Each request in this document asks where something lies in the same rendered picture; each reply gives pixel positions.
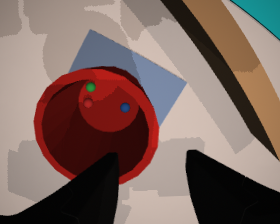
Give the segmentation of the blue marble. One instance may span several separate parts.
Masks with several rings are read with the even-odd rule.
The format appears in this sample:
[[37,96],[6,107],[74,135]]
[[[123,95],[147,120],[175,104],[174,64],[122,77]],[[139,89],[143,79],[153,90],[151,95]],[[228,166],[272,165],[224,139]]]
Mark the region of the blue marble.
[[122,103],[120,106],[120,110],[126,113],[130,110],[130,105],[128,103]]

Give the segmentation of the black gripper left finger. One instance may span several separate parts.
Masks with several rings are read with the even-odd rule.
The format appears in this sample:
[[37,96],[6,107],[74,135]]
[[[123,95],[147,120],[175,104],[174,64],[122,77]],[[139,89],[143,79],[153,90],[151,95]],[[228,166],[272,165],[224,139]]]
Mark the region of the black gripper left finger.
[[114,224],[118,153],[109,152],[53,194],[0,224]]

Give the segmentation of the small red ball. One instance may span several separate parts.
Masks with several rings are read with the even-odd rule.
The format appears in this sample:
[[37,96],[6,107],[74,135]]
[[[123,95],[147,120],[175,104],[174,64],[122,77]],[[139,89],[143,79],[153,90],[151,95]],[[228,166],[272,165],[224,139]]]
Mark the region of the small red ball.
[[90,98],[86,98],[86,99],[84,100],[83,104],[84,104],[84,106],[85,106],[86,108],[90,108],[90,107],[92,107],[92,105],[93,105],[93,100],[90,99]]

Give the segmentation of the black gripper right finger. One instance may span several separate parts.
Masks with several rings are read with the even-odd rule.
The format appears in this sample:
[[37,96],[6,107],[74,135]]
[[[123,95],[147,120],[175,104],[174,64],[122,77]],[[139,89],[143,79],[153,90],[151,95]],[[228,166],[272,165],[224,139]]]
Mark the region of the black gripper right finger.
[[185,169],[199,224],[280,224],[280,192],[196,149]]

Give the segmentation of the red cup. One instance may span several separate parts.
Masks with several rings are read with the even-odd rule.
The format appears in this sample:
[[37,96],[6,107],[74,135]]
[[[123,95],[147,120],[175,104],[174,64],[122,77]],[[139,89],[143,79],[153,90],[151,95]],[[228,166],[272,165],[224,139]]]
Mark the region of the red cup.
[[[86,90],[93,82],[96,89]],[[138,80],[114,66],[60,76],[39,99],[34,129],[43,156],[72,180],[109,152],[118,153],[119,185],[137,177],[158,147],[155,110]],[[93,105],[86,108],[86,98]],[[130,110],[120,110],[128,103]]]

